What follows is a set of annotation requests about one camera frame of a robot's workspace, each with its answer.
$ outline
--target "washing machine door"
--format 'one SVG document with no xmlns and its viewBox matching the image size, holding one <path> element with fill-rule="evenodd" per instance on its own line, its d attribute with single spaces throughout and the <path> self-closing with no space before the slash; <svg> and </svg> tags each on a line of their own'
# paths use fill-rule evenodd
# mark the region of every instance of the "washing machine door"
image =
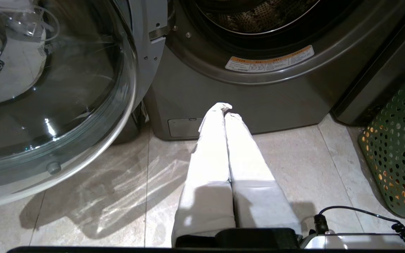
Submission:
<svg viewBox="0 0 405 253">
<path fill-rule="evenodd" d="M 155 74 L 136 51 L 152 13 L 132 2 L 0 0 L 0 205 L 72 176 L 127 122 L 138 73 Z"/>
</svg>

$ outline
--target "front-load washing machine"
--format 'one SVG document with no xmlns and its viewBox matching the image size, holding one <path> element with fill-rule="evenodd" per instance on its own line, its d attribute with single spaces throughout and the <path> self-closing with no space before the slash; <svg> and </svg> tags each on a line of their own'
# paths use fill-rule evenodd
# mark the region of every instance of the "front-load washing machine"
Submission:
<svg viewBox="0 0 405 253">
<path fill-rule="evenodd" d="M 164 140 L 197 138 L 216 102 L 251 133 L 319 123 L 391 39 L 405 0 L 175 0 L 174 11 L 144 99 Z"/>
<path fill-rule="evenodd" d="M 0 205 L 72 176 L 114 141 L 151 85 L 168 7 L 0 0 Z"/>
</svg>

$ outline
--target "black cable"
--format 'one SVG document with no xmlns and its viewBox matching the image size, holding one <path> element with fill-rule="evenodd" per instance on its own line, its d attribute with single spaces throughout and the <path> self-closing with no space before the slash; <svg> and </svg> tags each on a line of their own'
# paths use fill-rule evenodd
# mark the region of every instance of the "black cable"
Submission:
<svg viewBox="0 0 405 253">
<path fill-rule="evenodd" d="M 395 232 L 397 232 L 399 234 L 399 236 L 401 237 L 401 239 L 405 242 L 405 226 L 399 220 L 390 219 L 390 218 L 378 215 L 376 213 L 368 212 L 368 211 L 358 209 L 358 208 L 347 207 L 347 206 L 331 206 L 331 207 L 326 207 L 323 210 L 321 210 L 318 215 L 314 216 L 314 218 L 315 218 L 315 226 L 317 227 L 317 229 L 323 229 L 323 230 L 328 229 L 326 219 L 322 215 L 322 213 L 324 213 L 325 211 L 327 211 L 329 209 L 334 209 L 334 208 L 350 209 L 350 210 L 354 210 L 354 211 L 357 211 L 357 212 L 366 213 L 366 214 L 375 216 L 377 218 L 381 218 L 381 219 L 386 220 L 386 221 L 395 222 L 395 224 L 392 225 L 392 229 Z"/>
</svg>

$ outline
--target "washing machine drum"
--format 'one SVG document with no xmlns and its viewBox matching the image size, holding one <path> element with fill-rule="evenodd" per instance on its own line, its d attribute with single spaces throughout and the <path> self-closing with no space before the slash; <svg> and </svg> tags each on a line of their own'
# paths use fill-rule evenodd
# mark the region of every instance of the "washing machine drum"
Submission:
<svg viewBox="0 0 405 253">
<path fill-rule="evenodd" d="M 238 34 L 259 35 L 283 29 L 320 0 L 198 0 L 201 12 L 217 26 Z"/>
<path fill-rule="evenodd" d="M 0 204 L 113 141 L 135 94 L 128 36 L 111 1 L 0 0 Z"/>
</svg>

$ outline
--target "screw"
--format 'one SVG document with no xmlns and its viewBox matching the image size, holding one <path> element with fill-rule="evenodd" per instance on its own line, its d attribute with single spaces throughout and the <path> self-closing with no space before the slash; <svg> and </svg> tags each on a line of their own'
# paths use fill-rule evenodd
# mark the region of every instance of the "screw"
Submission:
<svg viewBox="0 0 405 253">
<path fill-rule="evenodd" d="M 46 170 L 51 174 L 54 175 L 61 171 L 62 167 L 60 162 L 50 162 L 46 165 Z"/>
</svg>

